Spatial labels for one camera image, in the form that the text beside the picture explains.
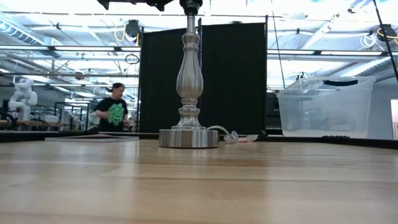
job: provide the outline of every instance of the table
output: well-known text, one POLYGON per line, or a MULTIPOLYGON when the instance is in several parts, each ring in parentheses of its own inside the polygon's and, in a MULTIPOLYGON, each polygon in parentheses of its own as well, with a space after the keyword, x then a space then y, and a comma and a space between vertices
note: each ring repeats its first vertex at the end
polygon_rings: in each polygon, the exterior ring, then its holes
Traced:
POLYGON ((0 223, 396 223, 398 151, 259 142, 0 144, 0 223))

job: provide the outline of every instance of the black handle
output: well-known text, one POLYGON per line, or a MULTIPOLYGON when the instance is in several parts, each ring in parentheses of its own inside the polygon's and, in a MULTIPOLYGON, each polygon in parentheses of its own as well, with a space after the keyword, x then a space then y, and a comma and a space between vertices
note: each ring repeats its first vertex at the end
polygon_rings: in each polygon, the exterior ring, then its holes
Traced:
POLYGON ((13 130, 14 128, 18 127, 17 119, 15 117, 11 116, 11 114, 9 114, 9 113, 7 113, 5 111, 0 111, 0 114, 6 115, 6 117, 9 118, 10 121, 11 121, 11 126, 9 126, 9 127, 0 127, 0 130, 3 130, 3 129, 5 129, 5 130, 13 130))
POLYGON ((324 80, 323 84, 324 85, 331 85, 331 86, 350 86, 350 85, 358 84, 358 80, 346 81, 346 82, 337 82, 337 81, 331 81, 331 80, 324 80))

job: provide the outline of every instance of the black t-shirt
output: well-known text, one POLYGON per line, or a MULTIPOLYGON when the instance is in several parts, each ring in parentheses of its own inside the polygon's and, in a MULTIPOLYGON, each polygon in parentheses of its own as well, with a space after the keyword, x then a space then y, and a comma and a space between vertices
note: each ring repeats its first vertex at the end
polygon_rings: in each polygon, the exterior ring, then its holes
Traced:
POLYGON ((127 103, 124 100, 105 98, 95 107, 95 111, 97 110, 108 112, 108 119, 101 118, 99 121, 99 131, 123 131, 124 115, 128 114, 127 103))

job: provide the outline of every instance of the lamp base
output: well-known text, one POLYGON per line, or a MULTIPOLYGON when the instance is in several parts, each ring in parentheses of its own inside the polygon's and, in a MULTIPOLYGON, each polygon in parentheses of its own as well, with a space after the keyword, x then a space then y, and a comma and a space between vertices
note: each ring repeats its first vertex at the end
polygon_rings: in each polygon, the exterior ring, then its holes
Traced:
POLYGON ((184 149, 218 147, 218 131, 211 130, 159 130, 159 146, 184 149))

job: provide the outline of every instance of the green graphic print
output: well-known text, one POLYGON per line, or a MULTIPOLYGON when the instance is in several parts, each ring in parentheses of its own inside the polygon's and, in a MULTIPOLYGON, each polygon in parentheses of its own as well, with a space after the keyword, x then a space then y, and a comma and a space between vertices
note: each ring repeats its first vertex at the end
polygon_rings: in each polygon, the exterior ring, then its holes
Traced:
POLYGON ((123 120, 124 108, 121 103, 114 104, 109 109, 108 123, 114 124, 115 126, 123 120))

